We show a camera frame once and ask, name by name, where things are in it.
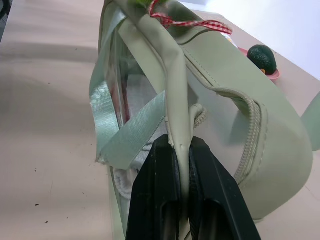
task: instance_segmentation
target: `small plate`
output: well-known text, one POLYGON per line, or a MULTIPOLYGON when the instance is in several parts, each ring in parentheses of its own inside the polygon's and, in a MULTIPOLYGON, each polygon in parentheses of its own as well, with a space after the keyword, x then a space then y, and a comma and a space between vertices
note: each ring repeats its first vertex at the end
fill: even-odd
MULTIPOLYGON (((239 50, 243 53, 243 55, 247 56, 248 55, 248 50, 245 50, 241 47, 238 47, 239 50)), ((278 71, 278 69, 275 71, 274 74, 272 75, 266 75, 272 82, 274 82, 275 80, 277 80, 278 78, 280 78, 280 72, 278 71)))

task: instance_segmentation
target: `ribbon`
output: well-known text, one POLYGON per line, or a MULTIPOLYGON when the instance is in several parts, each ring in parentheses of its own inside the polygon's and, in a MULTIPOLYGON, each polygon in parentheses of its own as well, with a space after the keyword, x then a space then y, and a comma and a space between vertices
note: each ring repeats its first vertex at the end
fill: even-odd
POLYGON ((151 18, 159 18, 161 24, 165 28, 169 28, 170 26, 179 26, 179 27, 205 27, 207 29, 211 29, 213 31, 221 32, 224 34, 231 35, 232 29, 223 24, 222 22, 215 20, 206 20, 206 21, 173 21, 168 15, 160 12, 154 13, 155 6, 159 2, 159 0, 153 0, 148 8, 148 13, 151 18))

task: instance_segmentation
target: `stitching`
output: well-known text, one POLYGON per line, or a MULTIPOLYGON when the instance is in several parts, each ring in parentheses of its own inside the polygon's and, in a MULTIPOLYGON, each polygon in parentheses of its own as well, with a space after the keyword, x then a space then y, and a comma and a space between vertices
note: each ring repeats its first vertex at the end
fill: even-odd
POLYGON ((252 178, 243 187, 241 187, 242 189, 245 189, 257 177, 257 175, 258 175, 258 173, 259 173, 259 171, 261 169, 263 158, 264 158, 265 151, 266 151, 266 142, 267 142, 267 138, 268 138, 268 134, 269 134, 269 115, 268 115, 268 109, 266 108, 266 106, 264 104, 262 104, 262 105, 265 107, 265 111, 267 113, 267 115, 266 115, 266 131, 265 131, 265 134, 264 134, 263 151, 262 151, 262 155, 261 155, 261 158, 260 158, 259 166, 258 166, 257 170, 255 171, 255 174, 252 176, 252 178))
POLYGON ((217 87, 220 87, 220 84, 216 80, 214 80, 214 78, 210 75, 210 73, 201 66, 201 64, 194 58, 194 56, 192 56, 192 54, 184 46, 181 46, 181 47, 184 50, 186 50, 186 52, 190 55, 190 57, 193 58, 194 61, 196 61, 196 63, 199 65, 199 67, 209 75, 209 77, 215 82, 217 87))

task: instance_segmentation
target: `white wall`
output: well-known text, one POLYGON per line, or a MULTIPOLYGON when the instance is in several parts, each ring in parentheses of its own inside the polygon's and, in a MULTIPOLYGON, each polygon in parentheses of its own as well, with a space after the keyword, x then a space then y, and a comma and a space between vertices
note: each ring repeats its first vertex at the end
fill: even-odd
POLYGON ((192 2, 187 7, 223 15, 320 80, 320 0, 209 0, 206 5, 192 2))

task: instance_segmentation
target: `avocado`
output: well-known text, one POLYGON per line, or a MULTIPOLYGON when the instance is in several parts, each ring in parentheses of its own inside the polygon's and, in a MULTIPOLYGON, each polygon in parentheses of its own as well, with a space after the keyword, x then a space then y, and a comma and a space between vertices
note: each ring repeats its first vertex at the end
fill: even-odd
POLYGON ((265 45, 255 45, 248 51, 247 57, 266 75, 272 75, 277 70, 274 53, 265 45))

